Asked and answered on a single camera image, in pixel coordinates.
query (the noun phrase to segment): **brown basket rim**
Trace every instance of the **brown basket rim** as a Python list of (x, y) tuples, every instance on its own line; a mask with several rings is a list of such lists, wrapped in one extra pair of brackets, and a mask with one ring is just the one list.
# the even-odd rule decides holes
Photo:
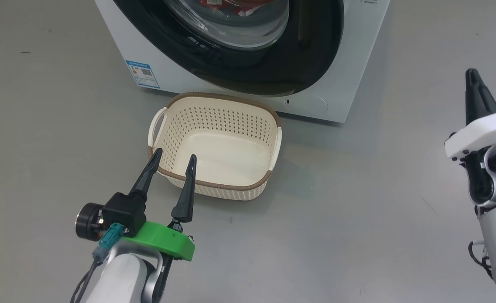
[[(147, 154), (148, 154), (148, 157), (150, 159), (152, 157), (152, 146), (147, 146)], [(162, 175), (172, 177), (172, 178), (175, 178), (177, 180), (186, 181), (185, 176), (177, 175), (171, 171), (163, 169), (160, 166), (158, 167), (158, 172)], [(263, 185), (271, 177), (271, 174), (272, 174), (271, 170), (267, 171), (267, 173), (263, 176), (263, 178), (261, 178), (261, 180), (259, 180), (258, 182), (255, 182), (254, 184), (248, 185), (248, 186), (233, 186), (233, 185), (212, 183), (212, 182), (206, 182), (206, 181), (198, 180), (197, 178), (196, 178), (196, 184), (200, 185), (200, 186), (208, 186), (208, 187), (218, 188), (218, 189), (246, 191), (246, 190), (252, 190), (252, 189), (258, 188), (261, 185)]]
[(236, 96), (227, 96), (227, 95), (213, 94), (213, 93), (188, 92), (188, 93), (178, 94), (177, 96), (173, 97), (173, 99), (169, 102), (169, 104), (167, 104), (166, 107), (169, 109), (169, 107), (173, 105), (175, 102), (187, 97), (218, 98), (221, 100), (239, 102), (246, 105), (259, 107), (260, 109), (265, 109), (265, 111), (269, 112), (272, 115), (272, 117), (275, 119), (276, 126), (281, 127), (280, 117), (278, 117), (278, 114), (275, 112), (275, 110), (271, 109), (267, 105)]

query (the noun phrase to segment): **floor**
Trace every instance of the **floor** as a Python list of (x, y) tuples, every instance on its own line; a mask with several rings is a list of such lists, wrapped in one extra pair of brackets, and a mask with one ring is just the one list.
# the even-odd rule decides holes
[[(496, 302), (443, 146), (469, 67), (496, 98), (496, 0), (394, 0), (346, 123), (285, 117), (257, 200), (197, 196), (163, 302)], [(93, 1), (0, 0), (0, 303), (69, 301), (95, 245), (75, 215), (131, 188), (168, 98), (133, 83)], [(178, 195), (157, 177), (148, 219)]]

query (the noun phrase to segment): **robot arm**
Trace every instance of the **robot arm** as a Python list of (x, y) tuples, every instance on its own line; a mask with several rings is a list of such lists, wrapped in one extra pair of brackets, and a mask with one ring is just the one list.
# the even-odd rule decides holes
[[(78, 298), (74, 300), (73, 296), (72, 303), (80, 301), (99, 261), (104, 261), (106, 267), (88, 303), (158, 303), (173, 261), (192, 260), (194, 241), (192, 236), (182, 233), (181, 223), (192, 221), (197, 159), (195, 155), (190, 157), (186, 182), (171, 212), (173, 219), (168, 226), (163, 226), (148, 222), (144, 214), (150, 181), (158, 169), (161, 155), (159, 148), (128, 195), (117, 192), (105, 205), (88, 203), (81, 209), (76, 219), (76, 234), (99, 241), (99, 247), (93, 253), (95, 260), (91, 270), (80, 282), (83, 285)], [(110, 237), (112, 230), (121, 235)], [(156, 266), (140, 256), (156, 259)]]
[(445, 150), (469, 176), (488, 255), (481, 265), (496, 284), (496, 102), (475, 69), (466, 72), (466, 127), (450, 135)]

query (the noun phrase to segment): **white washing machine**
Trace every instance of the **white washing machine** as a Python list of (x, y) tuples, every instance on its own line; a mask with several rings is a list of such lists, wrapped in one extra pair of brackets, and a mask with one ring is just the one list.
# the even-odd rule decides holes
[(345, 122), (390, 0), (96, 0), (139, 86)]

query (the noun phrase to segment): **cream perforated basket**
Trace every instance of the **cream perforated basket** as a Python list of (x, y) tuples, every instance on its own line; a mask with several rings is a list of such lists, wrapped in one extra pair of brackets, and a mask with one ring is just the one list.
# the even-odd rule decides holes
[(195, 154), (196, 193), (246, 201), (267, 186), (281, 134), (280, 119), (267, 106), (233, 96), (186, 93), (152, 119), (148, 153), (151, 157), (163, 149), (158, 172), (179, 188)]

